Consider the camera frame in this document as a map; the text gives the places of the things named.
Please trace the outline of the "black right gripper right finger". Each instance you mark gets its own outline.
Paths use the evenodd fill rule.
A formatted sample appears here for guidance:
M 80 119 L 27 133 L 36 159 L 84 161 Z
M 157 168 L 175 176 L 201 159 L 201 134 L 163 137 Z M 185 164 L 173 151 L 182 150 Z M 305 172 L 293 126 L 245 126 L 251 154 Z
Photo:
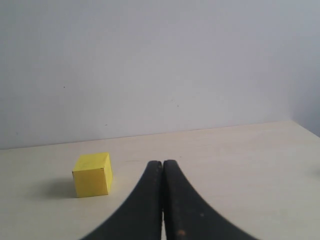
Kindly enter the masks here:
M 168 240 L 254 240 L 215 211 L 193 188 L 177 161 L 163 162 L 162 201 Z

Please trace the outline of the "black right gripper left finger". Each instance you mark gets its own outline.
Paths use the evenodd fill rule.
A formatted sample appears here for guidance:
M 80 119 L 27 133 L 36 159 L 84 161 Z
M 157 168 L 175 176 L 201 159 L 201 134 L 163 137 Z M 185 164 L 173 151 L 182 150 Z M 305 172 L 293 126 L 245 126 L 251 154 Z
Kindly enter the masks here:
M 152 160 L 123 204 L 84 240 L 160 240 L 162 163 Z

